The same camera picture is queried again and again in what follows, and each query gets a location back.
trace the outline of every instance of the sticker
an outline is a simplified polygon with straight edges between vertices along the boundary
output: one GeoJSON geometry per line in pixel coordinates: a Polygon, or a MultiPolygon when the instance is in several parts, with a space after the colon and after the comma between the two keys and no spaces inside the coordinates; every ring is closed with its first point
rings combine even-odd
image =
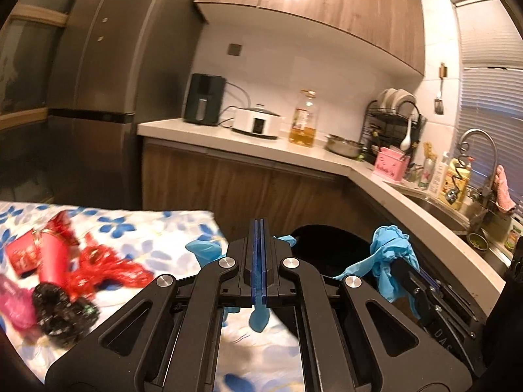
{"type": "Polygon", "coordinates": [[[305,129],[308,120],[309,111],[297,109],[295,112],[294,121],[292,122],[292,127],[296,129],[305,129]]]}

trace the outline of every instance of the kitchen counter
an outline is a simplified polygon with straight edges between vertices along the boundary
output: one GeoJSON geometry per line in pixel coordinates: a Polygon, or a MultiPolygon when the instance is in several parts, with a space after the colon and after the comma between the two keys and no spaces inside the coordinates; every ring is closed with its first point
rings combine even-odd
{"type": "Polygon", "coordinates": [[[228,128],[188,124],[181,119],[140,124],[138,134],[346,176],[421,240],[487,315],[505,285],[503,279],[458,236],[373,174],[372,165],[328,152],[321,142],[306,148],[289,143],[286,137],[278,140],[258,139],[228,128]]]}

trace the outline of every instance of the floral bedsheet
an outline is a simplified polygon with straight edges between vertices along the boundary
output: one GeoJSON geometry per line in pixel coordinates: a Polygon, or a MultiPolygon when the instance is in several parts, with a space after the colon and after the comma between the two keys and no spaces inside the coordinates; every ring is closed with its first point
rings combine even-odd
{"type": "MultiPolygon", "coordinates": [[[[0,201],[0,272],[21,287],[35,287],[38,277],[35,274],[17,277],[4,255],[4,247],[30,228],[43,227],[64,209],[69,211],[80,245],[85,233],[90,232],[98,242],[113,247],[122,257],[142,263],[155,276],[169,273],[182,279],[197,274],[198,261],[185,249],[192,240],[214,240],[220,244],[223,254],[227,251],[227,241],[213,214],[206,211],[105,210],[0,201]]],[[[74,269],[77,261],[71,264],[74,269]]],[[[104,283],[95,298],[100,308],[96,326],[139,291],[104,283]]],[[[256,333],[248,326],[251,312],[252,309],[242,309],[237,314],[229,314],[222,328],[214,392],[304,391],[297,339],[274,315],[266,329],[256,333]]],[[[54,347],[46,336],[36,341],[24,339],[2,314],[0,328],[41,381],[50,365],[66,352],[54,347]]]]}

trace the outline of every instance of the stainless steel refrigerator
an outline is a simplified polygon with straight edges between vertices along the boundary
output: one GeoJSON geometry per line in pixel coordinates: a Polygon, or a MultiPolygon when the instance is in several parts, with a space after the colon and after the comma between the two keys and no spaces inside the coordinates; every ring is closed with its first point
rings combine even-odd
{"type": "Polygon", "coordinates": [[[54,202],[141,207],[137,124],[180,117],[203,18],[193,0],[76,0],[51,70],[54,202]]]}

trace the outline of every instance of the lower cabinet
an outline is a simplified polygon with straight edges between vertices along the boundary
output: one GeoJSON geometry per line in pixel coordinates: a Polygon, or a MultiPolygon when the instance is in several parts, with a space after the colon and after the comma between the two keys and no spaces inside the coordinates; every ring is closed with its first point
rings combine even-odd
{"type": "Polygon", "coordinates": [[[318,223],[368,242],[387,223],[346,177],[177,142],[145,141],[142,187],[145,210],[210,210],[228,241],[252,218],[276,236],[318,223]]]}

